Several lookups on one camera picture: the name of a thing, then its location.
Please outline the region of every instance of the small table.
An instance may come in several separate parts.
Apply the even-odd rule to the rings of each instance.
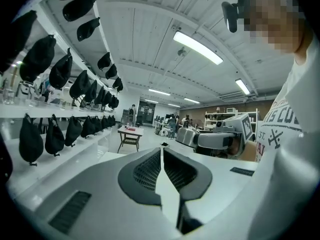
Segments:
[[[124,125],[118,129],[118,133],[120,133],[121,143],[117,153],[119,153],[121,146],[123,147],[124,144],[135,145],[136,151],[139,152],[139,139],[142,135],[144,135],[144,129],[138,127],[130,128],[134,128],[135,130],[128,130]],[[137,136],[138,138],[129,138],[127,137],[127,135]]]

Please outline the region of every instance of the person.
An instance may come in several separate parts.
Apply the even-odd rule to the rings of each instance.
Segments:
[[[256,142],[247,142],[240,156],[242,160],[259,162],[267,151],[276,151],[285,140],[302,132],[286,96],[306,72],[319,70],[320,47],[294,3],[293,0],[249,0],[249,5],[244,7],[247,12],[244,29],[257,33],[281,53],[293,54],[294,59],[287,80],[259,126]]]
[[[176,119],[175,119],[175,115],[174,114],[171,114],[171,117],[168,121],[168,125],[169,125],[169,128],[173,129],[173,131],[171,132],[171,136],[170,136],[170,139],[174,139],[175,138],[175,131],[176,131]]]
[[[187,114],[184,119],[185,120],[182,119],[182,127],[188,128],[190,123],[189,115]]]
[[[128,110],[128,118],[129,118],[129,126],[135,126],[136,125],[136,114],[137,114],[137,110],[136,110],[136,105],[133,104],[129,110]]]
[[[179,115],[177,114],[175,116],[175,133],[177,133],[179,130]]]
[[[182,124],[182,125],[184,124],[184,122],[186,121],[186,119],[187,119],[188,117],[189,117],[189,115],[186,114],[185,117],[182,118],[182,120],[181,120],[181,124]]]

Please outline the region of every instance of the brown wall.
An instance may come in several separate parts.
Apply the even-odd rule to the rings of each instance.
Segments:
[[[184,118],[187,114],[189,115],[190,119],[193,120],[201,120],[202,124],[205,122],[205,114],[207,113],[214,113],[217,111],[217,107],[220,107],[220,112],[224,111],[224,108],[236,108],[239,112],[251,112],[259,111],[259,120],[263,120],[271,108],[271,105],[274,101],[273,100],[263,100],[263,101],[254,101],[248,103],[239,103],[239,104],[231,104],[231,105],[220,105],[220,106],[208,106],[204,108],[194,108],[194,109],[184,109],[180,110],[179,117],[180,120]]]

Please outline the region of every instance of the white t-shirt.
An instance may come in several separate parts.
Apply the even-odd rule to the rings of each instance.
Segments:
[[[309,70],[320,70],[320,47],[315,34],[313,34],[312,42],[306,50],[306,61],[302,65],[298,65],[295,60],[293,61],[286,82],[258,128],[255,153],[257,162],[261,160],[266,151],[280,148],[284,140],[302,132],[297,117],[286,100],[286,95]]]

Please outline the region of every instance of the ceiling light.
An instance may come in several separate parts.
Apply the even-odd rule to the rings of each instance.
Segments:
[[[241,88],[241,90],[244,92],[245,95],[250,94],[250,91],[248,90],[248,88],[246,87],[246,85],[244,84],[244,82],[241,79],[237,79],[237,80],[235,80],[235,82]]]
[[[173,105],[173,104],[168,104],[169,106],[173,106],[173,107],[177,107],[177,108],[180,108],[180,106],[178,105]]]
[[[184,98],[184,100],[189,101],[189,102],[194,102],[194,103],[200,104],[199,101],[195,101],[195,100],[192,100],[192,99],[189,99],[189,98]]]
[[[223,62],[223,59],[220,58],[218,55],[216,55],[212,50],[205,47],[203,44],[199,43],[198,41],[194,40],[190,36],[185,35],[184,33],[181,33],[177,31],[173,37],[173,40],[188,46],[189,48],[195,50],[196,52],[202,54],[203,56],[207,57],[209,60],[211,60],[213,63],[219,65],[221,62]]]
[[[166,92],[158,91],[158,90],[152,90],[152,89],[149,89],[149,91],[150,91],[150,92],[154,92],[154,93],[158,93],[158,94],[168,95],[168,96],[170,96],[170,95],[171,95],[170,93],[166,93]]]
[[[145,101],[147,101],[147,102],[159,103],[158,101],[153,101],[153,100],[150,100],[150,99],[145,99]]]

